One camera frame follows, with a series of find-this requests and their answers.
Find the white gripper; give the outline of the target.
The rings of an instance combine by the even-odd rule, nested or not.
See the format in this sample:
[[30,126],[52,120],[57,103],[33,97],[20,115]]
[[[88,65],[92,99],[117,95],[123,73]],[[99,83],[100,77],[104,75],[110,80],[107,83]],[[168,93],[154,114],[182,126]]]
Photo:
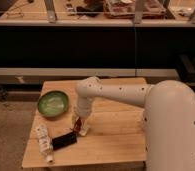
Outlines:
[[82,98],[78,97],[76,101],[76,105],[74,107],[74,115],[72,116],[72,124],[75,125],[78,117],[81,118],[82,126],[87,125],[87,119],[92,113],[92,98]]

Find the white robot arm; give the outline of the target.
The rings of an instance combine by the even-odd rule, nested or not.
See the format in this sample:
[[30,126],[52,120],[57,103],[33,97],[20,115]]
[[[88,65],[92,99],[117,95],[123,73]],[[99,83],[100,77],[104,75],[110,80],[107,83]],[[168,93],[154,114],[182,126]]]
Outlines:
[[195,92],[176,80],[157,84],[104,84],[89,77],[76,84],[75,115],[92,113],[96,97],[142,107],[147,171],[195,171]]

